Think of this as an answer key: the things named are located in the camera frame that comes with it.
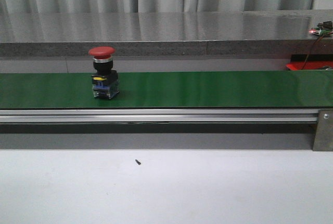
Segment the small lit circuit board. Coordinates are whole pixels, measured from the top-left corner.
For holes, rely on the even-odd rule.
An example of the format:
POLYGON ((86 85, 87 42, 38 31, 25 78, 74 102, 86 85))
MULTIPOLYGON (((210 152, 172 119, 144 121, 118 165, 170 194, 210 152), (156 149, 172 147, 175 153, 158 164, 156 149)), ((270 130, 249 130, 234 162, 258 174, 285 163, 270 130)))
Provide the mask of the small lit circuit board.
POLYGON ((322 23, 318 23, 317 27, 311 28, 309 30, 309 33, 314 34, 316 36, 332 35, 332 21, 324 21, 322 23))

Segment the steel conveyor support bracket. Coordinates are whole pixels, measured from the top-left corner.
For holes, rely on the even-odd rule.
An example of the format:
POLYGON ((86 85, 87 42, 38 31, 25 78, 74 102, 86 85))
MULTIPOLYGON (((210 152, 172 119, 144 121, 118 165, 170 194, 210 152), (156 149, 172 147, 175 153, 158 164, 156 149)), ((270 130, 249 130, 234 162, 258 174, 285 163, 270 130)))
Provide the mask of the steel conveyor support bracket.
POLYGON ((332 109, 320 110, 313 151, 332 151, 332 109))

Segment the red plastic tray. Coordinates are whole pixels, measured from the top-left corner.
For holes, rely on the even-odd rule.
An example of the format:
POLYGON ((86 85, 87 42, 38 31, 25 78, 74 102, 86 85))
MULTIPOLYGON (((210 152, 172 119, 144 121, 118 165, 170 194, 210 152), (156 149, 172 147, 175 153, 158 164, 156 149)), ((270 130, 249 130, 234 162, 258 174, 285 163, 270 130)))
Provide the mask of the red plastic tray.
POLYGON ((301 61, 290 62, 286 64, 286 68, 291 71, 298 70, 332 70, 332 61, 301 61))

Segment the red mushroom emergency stop button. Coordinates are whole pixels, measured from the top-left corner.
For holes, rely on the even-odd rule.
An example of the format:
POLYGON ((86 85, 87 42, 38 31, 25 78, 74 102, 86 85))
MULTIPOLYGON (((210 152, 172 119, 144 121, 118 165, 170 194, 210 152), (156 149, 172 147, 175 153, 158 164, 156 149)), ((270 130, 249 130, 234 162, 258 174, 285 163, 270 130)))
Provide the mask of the red mushroom emergency stop button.
POLYGON ((118 73, 113 70, 113 47, 101 46, 89 50, 93 56, 93 67, 96 73, 92 75, 92 90, 94 98, 112 99, 119 93, 118 73))

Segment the aluminium conveyor side rail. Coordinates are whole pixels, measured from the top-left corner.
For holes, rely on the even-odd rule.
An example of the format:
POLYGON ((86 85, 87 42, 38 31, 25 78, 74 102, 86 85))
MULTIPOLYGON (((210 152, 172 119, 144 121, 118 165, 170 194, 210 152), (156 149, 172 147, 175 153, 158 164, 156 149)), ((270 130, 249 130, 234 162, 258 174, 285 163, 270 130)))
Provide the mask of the aluminium conveyor side rail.
POLYGON ((1 123, 316 122, 318 109, 2 110, 1 123))

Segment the green conveyor belt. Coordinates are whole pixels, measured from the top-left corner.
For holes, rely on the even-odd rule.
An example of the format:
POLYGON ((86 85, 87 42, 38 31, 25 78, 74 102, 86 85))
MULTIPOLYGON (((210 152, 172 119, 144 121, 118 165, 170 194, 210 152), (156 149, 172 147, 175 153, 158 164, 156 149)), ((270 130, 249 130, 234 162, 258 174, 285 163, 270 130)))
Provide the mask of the green conveyor belt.
POLYGON ((119 94, 93 96, 89 73, 1 75, 1 108, 330 108, 331 71, 120 73, 119 94))

